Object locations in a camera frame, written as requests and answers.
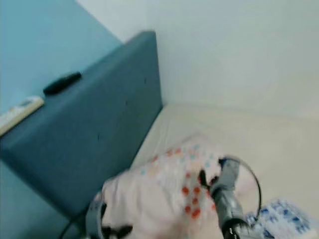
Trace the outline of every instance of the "pillow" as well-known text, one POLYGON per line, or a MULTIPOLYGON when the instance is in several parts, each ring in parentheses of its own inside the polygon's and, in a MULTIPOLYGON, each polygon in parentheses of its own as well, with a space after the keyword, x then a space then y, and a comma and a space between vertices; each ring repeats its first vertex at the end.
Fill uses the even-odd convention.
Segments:
POLYGON ((192 136, 144 166, 105 182, 107 208, 102 226, 133 225, 128 239, 190 238, 211 220, 217 220, 215 204, 198 181, 219 174, 217 160, 223 154, 202 135, 192 136))

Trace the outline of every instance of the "white bed sheet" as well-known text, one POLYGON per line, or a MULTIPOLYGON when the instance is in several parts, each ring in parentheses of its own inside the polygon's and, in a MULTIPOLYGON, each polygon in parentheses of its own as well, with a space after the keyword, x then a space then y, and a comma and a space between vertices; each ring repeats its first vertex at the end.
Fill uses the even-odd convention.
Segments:
MULTIPOLYGON (((253 168, 264 202, 277 197, 291 200, 319 221, 319 121, 168 105, 156 119, 132 167, 198 132, 253 168)), ((247 195, 243 206, 255 205, 253 199, 247 195)), ((220 238, 220 233, 211 227, 198 238, 220 238)))

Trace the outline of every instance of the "remote control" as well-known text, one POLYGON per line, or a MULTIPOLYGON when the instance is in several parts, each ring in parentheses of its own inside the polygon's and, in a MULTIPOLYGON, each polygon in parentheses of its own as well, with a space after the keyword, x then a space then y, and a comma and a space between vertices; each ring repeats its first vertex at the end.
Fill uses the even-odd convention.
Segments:
POLYGON ((44 104, 40 96, 30 96, 18 106, 0 115, 0 136, 44 104))

